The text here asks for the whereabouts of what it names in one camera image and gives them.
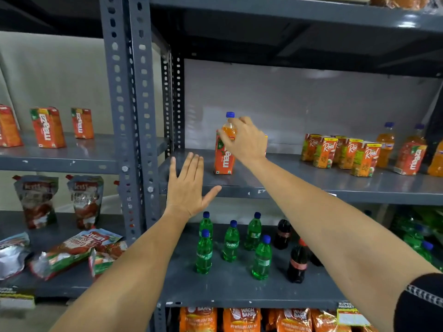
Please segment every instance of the blue bottle cap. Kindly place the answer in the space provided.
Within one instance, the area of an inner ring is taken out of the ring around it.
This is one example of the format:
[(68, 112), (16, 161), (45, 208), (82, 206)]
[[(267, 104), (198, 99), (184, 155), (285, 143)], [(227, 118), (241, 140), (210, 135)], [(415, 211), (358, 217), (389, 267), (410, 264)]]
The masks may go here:
[(431, 251), (431, 250), (434, 248), (434, 245), (431, 244), (431, 243), (428, 242), (428, 241), (423, 241), (423, 242), (421, 243), (421, 245), (423, 246), (424, 249), (426, 249), (426, 250), (428, 250), (428, 251)]
[(202, 230), (202, 238), (209, 238), (209, 229)]
[(271, 237), (269, 235), (263, 235), (263, 242), (269, 245), (271, 243)]

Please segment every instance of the person's left arm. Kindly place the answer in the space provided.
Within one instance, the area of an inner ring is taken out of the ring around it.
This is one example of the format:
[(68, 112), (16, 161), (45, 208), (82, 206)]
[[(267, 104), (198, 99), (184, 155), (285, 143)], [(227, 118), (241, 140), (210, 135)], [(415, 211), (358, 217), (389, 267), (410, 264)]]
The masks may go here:
[(156, 307), (169, 260), (190, 217), (222, 189), (202, 197), (203, 157), (188, 154), (177, 177), (171, 158), (163, 216), (60, 317), (51, 332), (142, 332)]

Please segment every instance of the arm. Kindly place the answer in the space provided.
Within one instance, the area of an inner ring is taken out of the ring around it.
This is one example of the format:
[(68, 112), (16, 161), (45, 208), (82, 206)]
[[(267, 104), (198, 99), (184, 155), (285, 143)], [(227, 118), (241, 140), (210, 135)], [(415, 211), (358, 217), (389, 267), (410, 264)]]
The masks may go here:
[(74, 302), (51, 332), (146, 330), (186, 222), (222, 189), (216, 186), (202, 198), (203, 157), (192, 153), (179, 177), (171, 158), (169, 177), (163, 216)]
[(400, 294), (437, 269), (353, 206), (268, 161), (265, 136), (250, 118), (230, 122), (235, 141), (219, 130), (226, 149), (263, 184), (346, 298), (375, 327), (393, 331)]

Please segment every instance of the juice box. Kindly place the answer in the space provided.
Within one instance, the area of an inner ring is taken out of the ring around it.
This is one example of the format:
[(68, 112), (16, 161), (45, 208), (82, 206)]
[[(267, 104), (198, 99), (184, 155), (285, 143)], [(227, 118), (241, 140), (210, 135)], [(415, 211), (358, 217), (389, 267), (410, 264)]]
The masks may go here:
[(72, 124), (74, 125), (75, 138), (93, 139), (92, 115), (90, 109), (71, 108)]
[(23, 145), (14, 114), (8, 106), (0, 104), (0, 145), (2, 147), (17, 147)]
[(341, 147), (340, 161), (338, 162), (339, 167), (342, 169), (352, 169), (355, 153), (357, 152), (358, 145), (362, 142), (362, 139), (345, 140), (343, 146)]
[(351, 174), (357, 177), (372, 177), (380, 155), (380, 148), (381, 143), (361, 142), (352, 163)]
[(226, 150), (223, 141), (217, 133), (215, 142), (215, 163), (214, 173), (217, 175), (232, 175), (235, 158), (228, 150)]
[(322, 138), (319, 134), (306, 134), (303, 142), (302, 161), (313, 161), (318, 141)]
[(336, 139), (338, 139), (337, 147), (335, 148), (334, 159), (332, 160), (332, 163), (338, 163), (340, 161), (341, 147), (343, 146), (343, 144), (346, 141), (346, 136), (331, 135), (331, 137), (335, 137)]
[(30, 116), (36, 131), (37, 144), (40, 148), (66, 147), (62, 122), (57, 108), (31, 108)]
[(316, 168), (330, 169), (332, 167), (337, 142), (338, 139), (335, 137), (322, 136), (320, 138), (314, 155)]
[(401, 175), (416, 175), (428, 146), (417, 142), (406, 142), (400, 149), (394, 172)]

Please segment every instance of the black sleeve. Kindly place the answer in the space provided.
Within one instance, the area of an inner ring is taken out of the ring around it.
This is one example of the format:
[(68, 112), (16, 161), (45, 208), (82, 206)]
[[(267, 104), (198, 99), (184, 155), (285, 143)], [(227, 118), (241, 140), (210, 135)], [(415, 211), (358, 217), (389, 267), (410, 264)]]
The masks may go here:
[(442, 317), (443, 274), (423, 275), (400, 295), (394, 314), (394, 331), (443, 331)]

